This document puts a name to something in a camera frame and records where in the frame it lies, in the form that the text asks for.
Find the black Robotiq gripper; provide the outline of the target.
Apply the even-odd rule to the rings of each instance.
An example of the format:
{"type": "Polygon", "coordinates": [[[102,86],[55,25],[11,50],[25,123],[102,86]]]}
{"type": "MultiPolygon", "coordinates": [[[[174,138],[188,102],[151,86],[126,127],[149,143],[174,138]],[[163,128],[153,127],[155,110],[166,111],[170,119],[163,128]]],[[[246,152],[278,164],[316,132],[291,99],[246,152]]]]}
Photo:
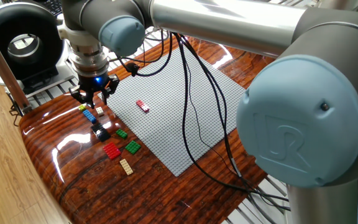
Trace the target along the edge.
{"type": "Polygon", "coordinates": [[[93,94],[95,92],[102,93],[102,101],[106,105],[107,99],[113,95],[120,82],[116,74],[109,75],[102,73],[94,77],[78,76],[79,86],[69,87],[70,95],[81,104],[87,104],[94,109],[93,94]]]}

